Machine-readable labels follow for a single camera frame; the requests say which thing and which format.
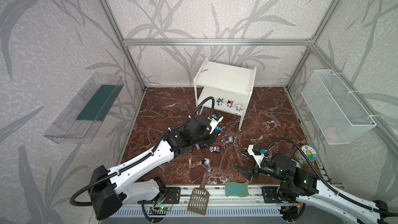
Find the purple bat Kuromi figure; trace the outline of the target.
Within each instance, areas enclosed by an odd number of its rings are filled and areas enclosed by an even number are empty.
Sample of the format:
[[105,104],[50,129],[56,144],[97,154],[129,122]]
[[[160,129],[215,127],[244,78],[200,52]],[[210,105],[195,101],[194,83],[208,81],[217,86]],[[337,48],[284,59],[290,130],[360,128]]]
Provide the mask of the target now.
[[212,153],[220,154],[221,147],[220,146],[210,146],[209,151],[212,152]]

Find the small grey bunny figure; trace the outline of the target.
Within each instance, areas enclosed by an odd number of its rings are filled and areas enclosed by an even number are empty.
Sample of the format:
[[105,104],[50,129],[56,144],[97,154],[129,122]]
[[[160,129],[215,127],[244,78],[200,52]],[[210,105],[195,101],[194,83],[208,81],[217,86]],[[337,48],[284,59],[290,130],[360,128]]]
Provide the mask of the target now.
[[218,100],[216,101],[218,106],[222,106],[223,104],[223,99],[218,98]]

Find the white hooded Doraemon figure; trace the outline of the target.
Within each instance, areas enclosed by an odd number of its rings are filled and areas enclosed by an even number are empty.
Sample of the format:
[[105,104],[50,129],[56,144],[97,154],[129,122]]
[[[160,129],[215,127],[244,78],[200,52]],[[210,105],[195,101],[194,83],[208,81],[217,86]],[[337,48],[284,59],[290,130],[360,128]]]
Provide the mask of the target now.
[[237,104],[236,105],[236,111],[237,112],[240,112],[240,111],[242,111],[243,110],[243,106],[241,105],[241,104]]

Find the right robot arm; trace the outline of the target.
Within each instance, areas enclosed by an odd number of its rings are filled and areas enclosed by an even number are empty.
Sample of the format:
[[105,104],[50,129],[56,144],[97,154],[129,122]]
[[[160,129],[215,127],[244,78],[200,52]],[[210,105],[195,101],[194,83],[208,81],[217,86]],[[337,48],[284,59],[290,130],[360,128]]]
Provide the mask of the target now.
[[281,137],[266,149],[249,145],[241,153],[254,161],[253,166],[235,168],[247,180],[257,179],[260,174],[277,179],[280,181],[277,194],[282,200],[316,207],[350,224],[384,224],[386,218],[397,217],[397,213],[388,210],[386,202],[368,201],[346,193],[325,181],[316,169],[311,172],[301,169],[296,161],[282,153],[271,157],[269,152],[279,141],[295,143]]

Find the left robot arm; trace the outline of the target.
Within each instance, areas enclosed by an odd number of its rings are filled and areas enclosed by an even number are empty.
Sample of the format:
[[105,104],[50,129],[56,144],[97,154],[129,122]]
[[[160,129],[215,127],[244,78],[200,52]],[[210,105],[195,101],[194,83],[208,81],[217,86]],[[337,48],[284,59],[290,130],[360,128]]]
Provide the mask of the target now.
[[110,169],[96,168],[89,185],[74,193],[70,204],[91,206],[96,219],[104,220],[125,204],[153,200],[165,186],[159,179],[139,179],[197,146],[212,146],[221,132],[218,124],[223,120],[214,111],[215,103],[214,97],[205,98],[185,123],[165,131],[152,148],[135,158]]

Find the purple dress Kuromi figure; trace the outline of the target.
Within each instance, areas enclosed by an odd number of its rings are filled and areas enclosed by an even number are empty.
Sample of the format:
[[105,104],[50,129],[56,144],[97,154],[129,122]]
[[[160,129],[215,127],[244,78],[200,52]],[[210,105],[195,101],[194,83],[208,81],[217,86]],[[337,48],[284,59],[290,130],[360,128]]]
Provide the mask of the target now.
[[235,142],[235,137],[233,137],[233,136],[229,136],[229,135],[227,135],[227,136],[225,136],[224,138],[223,138],[223,143],[224,144],[233,144]]

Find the red hat Doraemon figure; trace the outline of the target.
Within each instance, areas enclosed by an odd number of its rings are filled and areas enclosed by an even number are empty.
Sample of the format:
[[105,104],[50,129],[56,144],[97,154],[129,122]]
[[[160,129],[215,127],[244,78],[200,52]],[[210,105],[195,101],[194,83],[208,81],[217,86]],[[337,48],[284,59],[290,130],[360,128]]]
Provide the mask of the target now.
[[228,100],[227,107],[232,108],[232,106],[233,106],[233,101]]

